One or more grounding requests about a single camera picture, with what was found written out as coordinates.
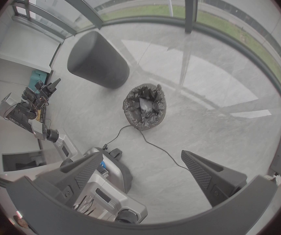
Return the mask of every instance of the robotic arm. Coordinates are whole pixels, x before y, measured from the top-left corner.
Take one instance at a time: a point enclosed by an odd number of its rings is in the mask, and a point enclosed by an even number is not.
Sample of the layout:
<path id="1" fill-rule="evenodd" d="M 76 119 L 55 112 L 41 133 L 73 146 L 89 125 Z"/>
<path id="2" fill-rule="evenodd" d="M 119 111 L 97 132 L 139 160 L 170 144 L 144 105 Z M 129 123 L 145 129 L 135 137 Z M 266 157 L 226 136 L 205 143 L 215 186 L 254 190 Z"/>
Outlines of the robotic arm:
<path id="1" fill-rule="evenodd" d="M 35 85 L 38 93 L 26 87 L 22 94 L 25 101 L 10 93 L 0 105 L 0 116 L 33 133 L 38 139 L 53 142 L 63 159 L 60 168 L 39 175 L 33 184 L 69 207 L 83 199 L 83 196 L 89 196 L 114 215 L 116 222 L 140 223 L 147 216 L 147 209 L 127 196 L 124 172 L 116 165 L 116 161 L 95 148 L 93 154 L 82 155 L 63 129 L 49 129 L 36 120 L 38 110 L 49 105 L 49 97 L 56 91 L 60 81 L 59 78 L 48 85 L 39 81 Z M 101 161 L 104 161 L 112 175 L 109 176 L 111 182 L 97 170 Z"/>

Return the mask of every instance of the black plastic bag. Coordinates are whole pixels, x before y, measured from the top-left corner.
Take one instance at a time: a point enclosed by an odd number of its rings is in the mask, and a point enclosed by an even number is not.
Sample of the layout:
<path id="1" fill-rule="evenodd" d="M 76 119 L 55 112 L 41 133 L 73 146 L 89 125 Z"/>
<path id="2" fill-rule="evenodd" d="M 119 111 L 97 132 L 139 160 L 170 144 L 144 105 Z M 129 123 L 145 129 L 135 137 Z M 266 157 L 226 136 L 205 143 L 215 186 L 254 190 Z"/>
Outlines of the black plastic bag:
<path id="1" fill-rule="evenodd" d="M 141 109 L 140 97 L 153 102 L 152 112 Z M 142 84 L 135 87 L 123 101 L 123 110 L 129 123 L 140 131 L 157 126 L 166 115 L 166 100 L 161 86 Z"/>

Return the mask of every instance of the grass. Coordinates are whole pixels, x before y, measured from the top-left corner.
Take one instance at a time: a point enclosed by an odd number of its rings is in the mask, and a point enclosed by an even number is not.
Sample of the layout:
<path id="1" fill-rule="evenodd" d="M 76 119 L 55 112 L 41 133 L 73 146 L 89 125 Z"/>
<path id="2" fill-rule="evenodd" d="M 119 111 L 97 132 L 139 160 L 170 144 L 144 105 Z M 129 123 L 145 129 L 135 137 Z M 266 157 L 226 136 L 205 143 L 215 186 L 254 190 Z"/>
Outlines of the grass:
<path id="1" fill-rule="evenodd" d="M 185 18 L 185 8 L 181 6 L 172 6 L 173 16 L 177 18 Z M 147 5 L 139 7 L 125 8 L 122 10 L 117 10 L 109 13 L 100 15 L 105 21 L 132 17 L 132 16 L 169 16 L 169 7 L 167 5 Z M 234 25 L 233 23 L 224 20 L 220 17 L 214 16 L 212 14 L 198 11 L 197 21 L 199 23 L 216 28 L 234 39 L 240 41 L 251 49 L 257 56 L 259 56 L 269 67 L 269 69 L 274 73 L 276 78 L 281 83 L 281 67 L 272 57 L 272 55 L 261 45 L 255 38 L 250 34 L 246 33 L 244 30 Z"/>

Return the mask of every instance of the textured gripper pad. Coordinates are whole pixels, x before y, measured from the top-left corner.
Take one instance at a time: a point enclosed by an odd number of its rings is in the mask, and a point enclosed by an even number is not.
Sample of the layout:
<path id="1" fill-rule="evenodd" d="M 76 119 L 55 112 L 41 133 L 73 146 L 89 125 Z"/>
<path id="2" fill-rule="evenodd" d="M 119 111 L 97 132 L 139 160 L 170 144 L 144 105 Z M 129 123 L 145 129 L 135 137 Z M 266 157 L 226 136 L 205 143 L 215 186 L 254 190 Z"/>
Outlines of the textured gripper pad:
<path id="1" fill-rule="evenodd" d="M 80 189 L 82 189 L 94 173 L 94 171 L 97 169 L 97 167 L 100 165 L 100 162 L 103 160 L 103 155 L 101 152 L 97 156 L 95 156 L 87 166 L 83 168 L 82 171 L 79 172 L 75 176 L 75 180 L 77 182 L 77 185 Z"/>
<path id="2" fill-rule="evenodd" d="M 186 152 L 182 151 L 181 159 L 185 163 L 190 173 L 193 175 L 194 179 L 207 190 L 211 181 L 211 176 Z"/>

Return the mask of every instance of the tiled floor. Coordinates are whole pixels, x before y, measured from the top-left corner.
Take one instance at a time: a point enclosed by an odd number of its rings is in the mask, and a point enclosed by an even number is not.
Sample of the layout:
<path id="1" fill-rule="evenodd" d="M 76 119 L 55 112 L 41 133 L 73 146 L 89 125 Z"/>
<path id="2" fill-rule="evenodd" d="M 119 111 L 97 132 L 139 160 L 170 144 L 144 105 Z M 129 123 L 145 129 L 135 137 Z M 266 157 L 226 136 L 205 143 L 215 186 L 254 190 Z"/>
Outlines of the tiled floor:
<path id="1" fill-rule="evenodd" d="M 122 87 L 110 90 L 68 72 L 69 53 L 84 33 L 67 38 L 53 64 L 52 80 L 61 82 L 46 117 L 53 128 L 63 127 L 81 152 L 102 147 L 128 125 L 122 103 L 132 88 L 159 83 L 167 111 L 159 126 L 143 132 L 149 142 L 180 165 L 185 149 L 245 173 L 248 182 L 266 174 L 281 134 L 281 98 L 246 57 L 178 27 L 121 24 L 100 32 L 130 64 Z M 134 177 L 128 194 L 148 209 L 142 223 L 178 220 L 211 208 L 190 173 L 132 127 L 108 148 L 123 151 L 121 161 Z"/>

